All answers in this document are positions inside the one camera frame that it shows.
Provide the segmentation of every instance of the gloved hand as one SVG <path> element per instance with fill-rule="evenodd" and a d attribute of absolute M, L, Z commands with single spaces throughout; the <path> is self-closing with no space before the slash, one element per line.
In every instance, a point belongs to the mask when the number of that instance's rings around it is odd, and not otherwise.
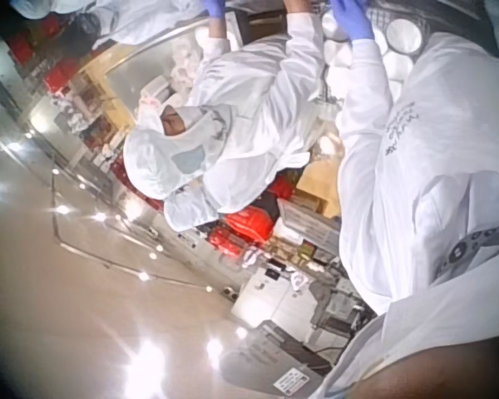
<path fill-rule="evenodd" d="M 213 18 L 223 18 L 225 16 L 225 0 L 203 0 L 209 16 Z"/>
<path fill-rule="evenodd" d="M 368 3 L 369 0 L 331 0 L 334 19 L 351 40 L 375 38 L 366 16 Z"/>

